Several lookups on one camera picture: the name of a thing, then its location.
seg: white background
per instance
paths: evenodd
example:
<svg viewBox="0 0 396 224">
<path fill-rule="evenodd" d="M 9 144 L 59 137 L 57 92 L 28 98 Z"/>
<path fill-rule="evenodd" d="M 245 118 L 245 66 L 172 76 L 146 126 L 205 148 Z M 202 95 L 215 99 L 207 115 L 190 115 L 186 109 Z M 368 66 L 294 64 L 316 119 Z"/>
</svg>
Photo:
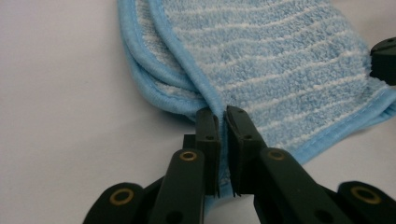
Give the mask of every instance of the white background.
<svg viewBox="0 0 396 224">
<path fill-rule="evenodd" d="M 396 1 L 334 0 L 372 47 L 396 36 Z M 120 182 L 166 171 L 192 122 L 138 93 L 110 0 L 0 1 L 0 223 L 81 223 Z M 359 180 L 396 198 L 396 119 L 355 133 L 304 168 L 336 190 Z M 205 223 L 259 223 L 252 197 Z"/>
</svg>

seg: towel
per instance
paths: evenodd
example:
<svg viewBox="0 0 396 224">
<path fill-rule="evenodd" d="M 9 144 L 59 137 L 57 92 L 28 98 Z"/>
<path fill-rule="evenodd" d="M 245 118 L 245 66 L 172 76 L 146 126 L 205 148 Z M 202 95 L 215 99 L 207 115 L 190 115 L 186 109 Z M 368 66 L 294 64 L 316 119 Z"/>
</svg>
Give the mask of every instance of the towel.
<svg viewBox="0 0 396 224">
<path fill-rule="evenodd" d="M 232 193 L 226 105 L 300 163 L 396 114 L 396 91 L 369 77 L 367 45 L 329 0 L 119 0 L 119 14 L 143 96 L 219 117 L 222 196 Z"/>
</svg>

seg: white stripe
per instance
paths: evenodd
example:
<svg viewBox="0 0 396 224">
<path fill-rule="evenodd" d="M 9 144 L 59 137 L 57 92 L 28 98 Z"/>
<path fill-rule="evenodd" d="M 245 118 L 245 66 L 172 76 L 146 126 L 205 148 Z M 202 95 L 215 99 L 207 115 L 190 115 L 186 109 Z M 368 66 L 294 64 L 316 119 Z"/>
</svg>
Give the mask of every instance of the white stripe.
<svg viewBox="0 0 396 224">
<path fill-rule="evenodd" d="M 378 91 L 376 91 L 376 92 L 372 95 L 372 97 L 367 101 L 367 104 L 368 104 L 369 102 L 371 102 L 371 101 L 378 95 L 378 93 L 379 93 L 380 91 L 382 91 L 382 90 L 383 90 L 383 88 L 380 89 L 380 90 L 378 90 Z M 290 146 L 292 146 L 292 145 L 295 145 L 295 144 L 297 144 L 297 143 L 299 143 L 299 142 L 306 141 L 306 140 L 308 140 L 309 138 L 311 138 L 313 135 L 315 135 L 315 134 L 317 134 L 317 133 L 323 131 L 323 130 L 326 129 L 326 128 L 329 128 L 329 127 L 332 126 L 332 125 L 334 125 L 334 123 L 336 123 L 336 122 L 338 122 L 338 121 L 340 121 L 340 120 L 342 120 L 342 119 L 345 119 L 345 118 L 347 118 L 348 116 L 350 116 L 350 115 L 356 113 L 357 111 L 361 110 L 364 106 L 365 106 L 365 105 L 362 105 L 362 106 L 360 106 L 360 107 L 358 107 L 358 108 L 352 110 L 351 112 L 346 113 L 345 115 L 342 115 L 342 116 L 340 116 L 340 117 L 337 117 L 337 118 L 335 118 L 335 119 L 333 120 L 333 122 L 331 122 L 331 123 L 329 123 L 329 124 L 327 124 L 327 125 L 320 126 L 320 127 L 316 128 L 314 131 L 312 131 L 312 132 L 310 132 L 310 133 L 306 133 L 306 134 L 303 134 L 303 135 L 301 135 L 301 136 L 292 138 L 292 139 L 290 139 L 289 141 L 287 141 L 285 144 L 276 144 L 275 147 L 288 148 L 288 147 L 290 147 Z"/>
<path fill-rule="evenodd" d="M 342 54 L 340 54 L 337 58 L 330 59 L 327 62 L 306 63 L 306 64 L 298 66 L 298 67 L 296 67 L 294 69 L 288 70 L 287 72 L 285 72 L 283 74 L 271 74 L 271 75 L 265 75 L 264 77 L 253 77 L 253 78 L 244 80 L 242 82 L 237 82 L 237 83 L 234 83 L 234 84 L 218 86 L 217 90 L 218 91 L 228 91 L 228 90 L 232 90 L 232 89 L 235 89 L 235 88 L 241 88 L 241 87 L 243 87 L 245 85 L 248 85 L 248 84 L 251 84 L 251 83 L 264 82 L 264 81 L 267 81 L 267 80 L 273 79 L 273 78 L 287 77 L 287 76 L 290 76 L 290 75 L 294 74 L 298 70 L 303 70 L 303 69 L 308 68 L 308 67 L 316 67 L 316 66 L 326 65 L 326 64 L 330 64 L 330 63 L 335 63 L 335 62 L 339 61 L 340 58 L 354 56 L 354 55 L 366 56 L 367 52 L 346 51 L 346 52 L 343 52 Z"/>
<path fill-rule="evenodd" d="M 241 62 L 246 62 L 246 61 L 251 61 L 251 60 L 260 60 L 263 63 L 266 61 L 270 61 L 270 60 L 274 60 L 274 59 L 278 59 L 278 58 L 283 58 L 285 56 L 297 53 L 297 52 L 301 52 L 301 51 L 309 51 L 310 49 L 321 45 L 321 44 L 329 44 L 330 40 L 335 39 L 336 37 L 340 36 L 340 35 L 345 35 L 347 33 L 352 33 L 351 30 L 345 30 L 339 33 L 335 33 L 334 35 L 330 36 L 328 39 L 324 39 L 324 40 L 320 40 L 312 45 L 308 45 L 306 47 L 303 47 L 302 49 L 294 49 L 294 50 L 290 50 L 290 51 L 284 51 L 283 53 L 277 54 L 275 56 L 261 56 L 261 55 L 243 55 L 242 58 L 237 58 L 234 60 L 230 60 L 227 61 L 225 63 L 202 63 L 202 67 L 204 69 L 208 69 L 208 70 L 212 70 L 214 67 L 216 68 L 225 68 L 228 66 L 232 66 L 232 65 L 236 65 L 238 63 Z"/>
<path fill-rule="evenodd" d="M 359 79 L 362 79 L 362 78 L 365 78 L 365 77 L 366 77 L 366 74 L 362 73 L 362 74 L 356 75 L 354 77 L 339 78 L 337 80 L 327 82 L 324 85 L 314 85 L 313 88 L 307 88 L 306 90 L 301 90 L 301 91 L 298 91 L 298 92 L 294 92 L 294 93 L 291 93 L 289 95 L 274 99 L 274 100 L 269 101 L 269 102 L 262 102 L 260 104 L 251 105 L 251 106 L 245 108 L 245 110 L 248 113 L 253 113 L 255 110 L 258 110 L 260 108 L 269 107 L 269 106 L 272 106 L 272 105 L 277 105 L 277 104 L 279 104 L 279 103 L 281 103 L 283 101 L 289 100 L 291 98 L 296 98 L 298 96 L 302 96 L 302 95 L 307 94 L 307 93 L 312 92 L 312 91 L 321 91 L 321 90 L 324 90 L 324 89 L 332 87 L 332 86 L 337 86 L 337 85 L 344 84 L 344 83 L 347 83 L 347 82 L 359 80 Z"/>
<path fill-rule="evenodd" d="M 264 7 L 240 7 L 240 6 L 235 6 L 235 7 L 229 7 L 229 6 L 220 6 L 220 7 L 200 7 L 200 8 L 193 8 L 193 9 L 187 9 L 187 10 L 169 10 L 166 9 L 165 13 L 168 17 L 172 18 L 172 14 L 174 15 L 186 15 L 186 16 L 191 16 L 195 14 L 199 15 L 204 15 L 213 13 L 213 12 L 219 12 L 219 11 L 232 11 L 232 12 L 250 12 L 250 11 L 261 11 L 268 9 L 270 7 L 277 7 L 285 3 L 293 2 L 294 0 L 286 0 L 286 1 L 278 1 L 276 3 L 264 6 Z"/>
<path fill-rule="evenodd" d="M 322 110 L 326 110 L 326 109 L 331 108 L 331 107 L 333 107 L 333 106 L 335 106 L 335 105 L 340 105 L 340 104 L 349 103 L 349 102 L 352 102 L 352 101 L 354 101 L 354 100 L 355 100 L 355 98 L 352 98 L 352 97 L 351 97 L 351 98 L 349 98 L 349 99 L 347 99 L 347 100 L 334 102 L 334 103 L 332 103 L 332 104 L 325 105 L 325 106 L 323 106 L 323 107 L 321 107 L 321 108 L 316 108 L 316 109 L 314 109 L 314 110 L 312 110 L 312 111 L 306 111 L 306 112 L 303 112 L 303 113 L 300 113 L 300 114 L 293 114 L 293 115 L 291 115 L 291 116 L 288 116 L 288 117 L 283 118 L 282 120 L 276 120 L 276 121 L 273 121 L 273 122 L 271 122 L 271 123 L 268 123 L 267 125 L 258 128 L 258 131 L 259 131 L 260 133 L 263 133 L 263 132 L 266 131 L 266 130 L 274 129 L 275 127 L 281 125 L 282 123 L 291 122 L 291 121 L 296 121 L 296 120 L 298 120 L 298 119 L 303 119 L 303 118 L 305 118 L 305 117 L 308 116 L 308 115 L 318 113 L 318 112 L 320 112 L 320 111 L 322 111 Z"/>
<path fill-rule="evenodd" d="M 279 25 L 282 23 L 286 23 L 287 21 L 292 21 L 294 20 L 296 17 L 304 15 L 305 13 L 308 13 L 310 11 L 313 11 L 314 9 L 318 9 L 320 7 L 325 7 L 328 4 L 319 4 L 317 6 L 314 7 L 307 7 L 305 8 L 303 11 L 298 12 L 296 14 L 293 14 L 292 16 L 289 16 L 285 19 L 282 19 L 280 21 L 272 21 L 269 23 L 266 23 L 264 25 L 260 25 L 260 24 L 250 24 L 250 23 L 231 23 L 231 24 L 217 24 L 215 26 L 212 27 L 206 27 L 206 28 L 202 28 L 202 29 L 182 29 L 182 28 L 178 28 L 178 27 L 174 27 L 174 31 L 178 34 L 180 33 L 188 33 L 189 35 L 196 35 L 196 34 L 201 34 L 201 33 L 205 33 L 205 32 L 212 32 L 212 31 L 217 31 L 217 30 L 224 30 L 224 29 L 229 29 L 229 28 L 243 28 L 243 29 L 247 29 L 247 28 L 263 28 L 263 27 L 267 27 L 267 26 L 274 26 L 274 25 Z"/>
<path fill-rule="evenodd" d="M 324 19 L 322 21 L 315 21 L 314 23 L 310 24 L 309 26 L 306 26 L 304 29 L 301 29 L 297 32 L 293 32 L 290 35 L 284 35 L 281 37 L 268 37 L 265 39 L 248 39 L 248 38 L 236 38 L 236 39 L 232 39 L 231 41 L 228 42 L 223 42 L 221 44 L 215 45 L 215 46 L 210 46 L 210 45 L 204 45 L 204 46 L 198 46 L 198 45 L 186 45 L 186 48 L 189 51 L 196 51 L 196 50 L 200 50 L 200 51 L 216 51 L 216 50 L 220 50 L 220 49 L 225 49 L 227 46 L 232 45 L 232 44 L 237 44 L 237 43 L 257 43 L 257 44 L 264 44 L 264 43 L 269 43 L 269 42 L 273 42 L 273 41 L 277 41 L 277 40 L 287 40 L 287 39 L 292 39 L 293 37 L 295 37 L 296 35 L 299 35 L 305 31 L 308 31 L 320 24 L 322 24 L 324 21 L 330 21 L 330 20 L 344 20 L 344 17 L 341 16 L 335 16 L 335 17 L 330 17 L 327 19 Z"/>
</svg>

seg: brass rivet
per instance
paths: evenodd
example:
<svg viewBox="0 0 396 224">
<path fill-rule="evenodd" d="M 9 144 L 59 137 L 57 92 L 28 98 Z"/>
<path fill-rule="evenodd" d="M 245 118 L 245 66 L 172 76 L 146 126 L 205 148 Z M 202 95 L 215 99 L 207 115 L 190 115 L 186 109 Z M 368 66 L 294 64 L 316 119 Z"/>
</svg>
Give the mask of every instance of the brass rivet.
<svg viewBox="0 0 396 224">
<path fill-rule="evenodd" d="M 363 186 L 355 186 L 350 189 L 350 192 L 355 196 L 355 198 L 364 201 L 365 203 L 379 204 L 382 202 L 378 194 Z"/>
<path fill-rule="evenodd" d="M 268 152 L 268 157 L 275 161 L 283 161 L 285 159 L 285 154 L 277 149 Z"/>
<path fill-rule="evenodd" d="M 198 158 L 198 156 L 195 152 L 185 151 L 180 154 L 180 158 L 183 161 L 195 161 Z"/>
<path fill-rule="evenodd" d="M 122 200 L 118 200 L 117 196 L 122 193 L 127 193 L 128 197 Z M 118 189 L 110 196 L 110 202 L 116 206 L 124 205 L 132 200 L 134 197 L 134 191 L 131 189 Z"/>
</svg>

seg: black clamp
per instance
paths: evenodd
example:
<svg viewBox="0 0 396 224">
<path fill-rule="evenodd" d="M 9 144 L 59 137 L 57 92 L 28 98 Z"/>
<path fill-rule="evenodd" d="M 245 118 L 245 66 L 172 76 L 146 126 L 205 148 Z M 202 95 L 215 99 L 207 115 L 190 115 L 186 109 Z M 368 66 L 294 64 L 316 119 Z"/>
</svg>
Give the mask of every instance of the black clamp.
<svg viewBox="0 0 396 224">
<path fill-rule="evenodd" d="M 373 46 L 371 77 L 377 77 L 390 86 L 396 86 L 396 37 Z"/>
<path fill-rule="evenodd" d="M 396 223 L 396 202 L 380 189 L 354 181 L 332 192 L 289 152 L 268 147 L 243 109 L 228 106 L 225 118 L 234 195 L 254 195 L 261 223 Z M 204 223 L 205 195 L 219 195 L 218 125 L 209 109 L 198 111 L 196 134 L 185 135 L 163 178 L 107 189 L 84 224 Z"/>
</svg>

